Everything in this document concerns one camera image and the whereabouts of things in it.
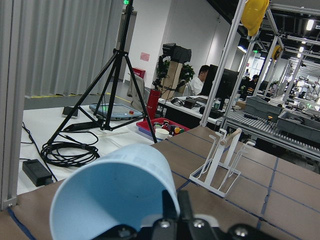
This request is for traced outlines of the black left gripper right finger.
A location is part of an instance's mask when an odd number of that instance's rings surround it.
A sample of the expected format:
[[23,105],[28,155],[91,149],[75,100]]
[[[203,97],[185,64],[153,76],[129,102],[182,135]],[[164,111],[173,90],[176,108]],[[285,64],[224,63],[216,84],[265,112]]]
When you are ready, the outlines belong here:
[[191,220],[193,219],[193,210],[187,190],[180,190],[177,193],[178,203],[180,207],[180,218],[182,220]]

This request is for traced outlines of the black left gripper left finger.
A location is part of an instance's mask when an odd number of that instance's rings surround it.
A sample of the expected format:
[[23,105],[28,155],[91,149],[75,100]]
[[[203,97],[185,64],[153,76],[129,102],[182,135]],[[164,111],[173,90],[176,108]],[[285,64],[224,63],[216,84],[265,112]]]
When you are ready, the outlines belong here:
[[175,208],[175,204],[169,192],[167,190],[162,191],[162,216],[164,220],[173,220],[177,221],[179,215]]

